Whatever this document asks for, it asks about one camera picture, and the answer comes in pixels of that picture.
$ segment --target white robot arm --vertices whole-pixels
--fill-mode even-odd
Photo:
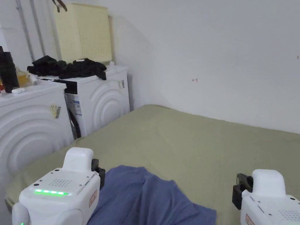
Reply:
[[[247,177],[247,184],[234,186],[233,195],[237,188],[242,191],[241,225],[300,225],[300,202],[286,194],[283,176],[275,170],[258,169],[252,177]]]
[[[62,168],[24,189],[13,207],[13,225],[86,225],[95,210],[100,176],[91,170],[93,151],[71,148]]]

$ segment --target barcode sticker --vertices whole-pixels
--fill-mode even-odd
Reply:
[[[59,118],[59,114],[60,114],[60,110],[61,110],[61,107],[59,106],[56,110],[56,117],[55,119],[58,119]]]
[[[73,101],[72,109],[74,110],[75,115],[82,116],[81,107],[80,107],[80,102],[79,101]]]

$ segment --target bed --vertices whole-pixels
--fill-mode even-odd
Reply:
[[[74,146],[94,150],[94,158],[106,170],[145,167],[174,180],[192,202],[217,210],[217,225],[239,224],[240,213],[231,203],[237,173],[278,170],[287,193],[300,198],[300,135],[147,105],[29,165],[9,185],[8,207],[24,188],[61,167],[66,151]]]

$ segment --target hanger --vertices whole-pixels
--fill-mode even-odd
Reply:
[[[57,11],[60,12],[59,6],[56,4],[55,0],[52,0],[52,1],[57,7]],[[62,2],[62,0],[57,0],[57,2],[65,9],[66,12],[68,11],[66,5]]]

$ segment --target black thermos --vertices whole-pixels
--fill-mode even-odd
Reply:
[[[0,46],[0,79],[7,93],[20,87],[11,53],[4,52],[2,46]]]

